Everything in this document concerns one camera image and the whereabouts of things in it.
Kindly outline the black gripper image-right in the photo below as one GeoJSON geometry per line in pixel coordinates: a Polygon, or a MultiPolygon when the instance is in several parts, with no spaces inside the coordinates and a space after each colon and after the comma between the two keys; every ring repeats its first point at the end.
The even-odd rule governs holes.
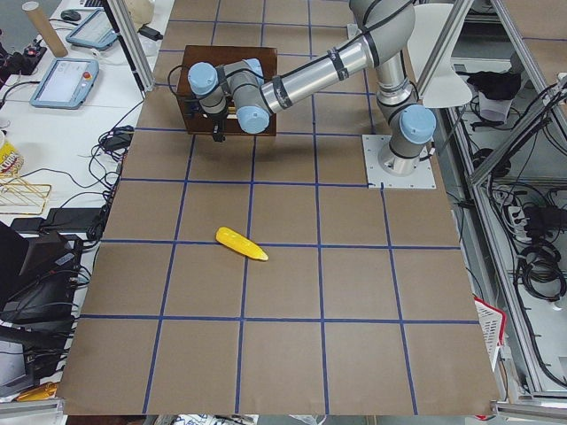
{"type": "Polygon", "coordinates": [[[184,106],[184,115],[187,118],[205,118],[213,122],[212,137],[215,142],[225,141],[225,120],[229,115],[228,101],[225,96],[209,96],[201,99],[187,97],[184,99],[184,106]]]}

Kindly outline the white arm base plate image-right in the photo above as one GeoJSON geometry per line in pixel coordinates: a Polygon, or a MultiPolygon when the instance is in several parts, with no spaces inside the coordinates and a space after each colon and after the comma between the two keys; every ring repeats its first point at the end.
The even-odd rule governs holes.
{"type": "Polygon", "coordinates": [[[389,135],[363,135],[362,145],[370,189],[436,189],[426,146],[416,158],[398,158],[389,135]]]}

